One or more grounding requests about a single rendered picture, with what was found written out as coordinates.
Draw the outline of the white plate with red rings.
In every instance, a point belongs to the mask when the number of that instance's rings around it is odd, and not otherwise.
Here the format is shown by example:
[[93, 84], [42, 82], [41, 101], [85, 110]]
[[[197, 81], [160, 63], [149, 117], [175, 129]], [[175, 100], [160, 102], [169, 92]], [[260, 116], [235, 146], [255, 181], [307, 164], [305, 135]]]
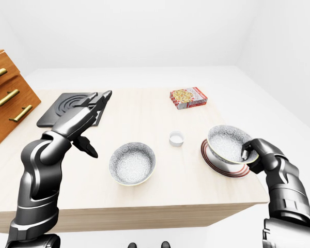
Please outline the white plate with red rings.
[[231, 178], [243, 178], [246, 177], [250, 172], [249, 167], [246, 164], [233, 165], [218, 160], [210, 151], [206, 139], [202, 142], [200, 150], [201, 155], [208, 166], [223, 176]]

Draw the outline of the patterned black white bowl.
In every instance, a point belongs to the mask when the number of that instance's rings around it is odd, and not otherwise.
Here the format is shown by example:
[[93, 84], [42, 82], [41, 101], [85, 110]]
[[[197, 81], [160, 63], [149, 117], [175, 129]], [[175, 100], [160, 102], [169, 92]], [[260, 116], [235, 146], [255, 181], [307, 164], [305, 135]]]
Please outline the patterned black white bowl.
[[252, 137], [239, 128], [218, 125], [212, 127], [207, 134], [207, 143], [211, 153], [228, 164], [249, 164], [255, 162], [259, 155], [253, 150], [242, 152], [242, 146]]
[[116, 182], [134, 186], [145, 182], [152, 175], [155, 166], [153, 150], [144, 143], [131, 142], [114, 151], [108, 167]]

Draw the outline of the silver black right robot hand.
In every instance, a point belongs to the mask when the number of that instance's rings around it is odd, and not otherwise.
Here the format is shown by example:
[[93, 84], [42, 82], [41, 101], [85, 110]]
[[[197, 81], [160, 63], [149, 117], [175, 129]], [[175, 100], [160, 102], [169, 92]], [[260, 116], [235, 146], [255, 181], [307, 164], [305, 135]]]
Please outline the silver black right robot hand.
[[248, 166], [252, 172], [259, 174], [264, 170], [261, 158], [268, 153], [274, 153], [274, 146], [272, 146], [269, 142], [265, 141], [264, 139], [255, 138], [242, 145], [242, 151], [241, 151], [242, 159], [247, 160], [252, 151], [255, 151], [258, 154], [258, 156], [253, 162], [248, 163]]

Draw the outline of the red printed food box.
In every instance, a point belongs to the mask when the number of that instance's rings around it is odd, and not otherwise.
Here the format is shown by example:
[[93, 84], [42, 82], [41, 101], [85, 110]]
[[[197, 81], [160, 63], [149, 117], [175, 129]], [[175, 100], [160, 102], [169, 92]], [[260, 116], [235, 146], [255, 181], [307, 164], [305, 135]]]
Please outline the red printed food box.
[[208, 98], [197, 87], [173, 90], [170, 99], [178, 110], [205, 105]]

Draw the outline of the wooden drawer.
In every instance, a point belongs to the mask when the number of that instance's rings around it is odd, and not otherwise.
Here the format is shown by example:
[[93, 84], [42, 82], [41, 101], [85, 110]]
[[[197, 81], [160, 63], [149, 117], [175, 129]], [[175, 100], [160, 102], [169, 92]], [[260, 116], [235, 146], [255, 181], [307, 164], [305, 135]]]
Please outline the wooden drawer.
[[13, 122], [9, 118], [16, 117], [19, 113], [22, 112], [22, 107], [32, 105], [33, 109], [40, 103], [40, 99], [35, 95], [33, 97], [25, 98], [25, 102], [21, 103], [21, 106], [18, 106], [17, 110], [12, 113], [7, 113], [5, 115], [0, 115], [0, 143], [6, 138], [6, 136], [17, 127], [19, 123], [31, 112], [31, 110], [19, 121]]
[[0, 77], [0, 86], [20, 73], [12, 60], [4, 52], [0, 53], [0, 69], [1, 68], [5, 68], [7, 73]]
[[8, 95], [8, 92], [17, 89], [19, 93], [7, 101], [3, 106], [0, 106], [0, 115], [12, 113], [17, 110], [21, 103], [25, 102], [28, 98], [29, 86], [21, 75], [16, 75], [11, 79], [0, 85], [0, 100]]

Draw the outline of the small white ramekin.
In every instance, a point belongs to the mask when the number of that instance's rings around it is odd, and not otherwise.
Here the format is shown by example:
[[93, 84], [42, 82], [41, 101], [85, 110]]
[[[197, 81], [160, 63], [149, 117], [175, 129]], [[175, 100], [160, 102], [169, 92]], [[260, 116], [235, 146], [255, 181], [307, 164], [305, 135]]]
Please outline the small white ramekin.
[[185, 136], [180, 131], [175, 130], [169, 134], [169, 142], [174, 147], [180, 147], [184, 143], [184, 140]]

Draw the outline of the wooden cabinet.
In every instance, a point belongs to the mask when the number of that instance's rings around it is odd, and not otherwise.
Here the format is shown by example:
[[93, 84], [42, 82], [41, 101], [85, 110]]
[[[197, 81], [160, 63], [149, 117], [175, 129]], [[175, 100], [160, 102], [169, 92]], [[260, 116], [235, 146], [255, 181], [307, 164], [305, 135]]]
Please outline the wooden cabinet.
[[0, 50], [0, 143], [40, 103], [6, 52]]

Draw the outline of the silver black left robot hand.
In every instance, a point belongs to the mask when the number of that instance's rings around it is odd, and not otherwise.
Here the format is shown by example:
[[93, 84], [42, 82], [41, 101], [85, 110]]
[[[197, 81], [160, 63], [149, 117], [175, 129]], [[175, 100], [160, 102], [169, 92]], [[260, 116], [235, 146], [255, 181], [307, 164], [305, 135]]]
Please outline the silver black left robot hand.
[[67, 110], [54, 124], [52, 131], [64, 136], [80, 151], [97, 158], [98, 154], [90, 141], [81, 134], [91, 127], [98, 124], [112, 91], [108, 90], [102, 94], [97, 92], [81, 99], [74, 108]]

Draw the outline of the flat dark stove plate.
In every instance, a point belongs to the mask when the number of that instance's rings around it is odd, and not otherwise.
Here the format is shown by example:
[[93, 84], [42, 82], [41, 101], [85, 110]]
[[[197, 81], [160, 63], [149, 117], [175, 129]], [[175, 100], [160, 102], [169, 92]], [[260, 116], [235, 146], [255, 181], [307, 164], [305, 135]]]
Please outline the flat dark stove plate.
[[[43, 114], [43, 116], [37, 121], [37, 126], [52, 127], [54, 123], [69, 109], [74, 108], [82, 99], [93, 95], [95, 92], [74, 92], [74, 93], [62, 93], [58, 99], [51, 105], [51, 107]], [[112, 95], [112, 91], [97, 92], [97, 95], [90, 101], [90, 106], [95, 105], [96, 100], [101, 96], [105, 96], [105, 100], [108, 101]], [[100, 122], [103, 110], [97, 111], [96, 121], [91, 126], [97, 126]]]

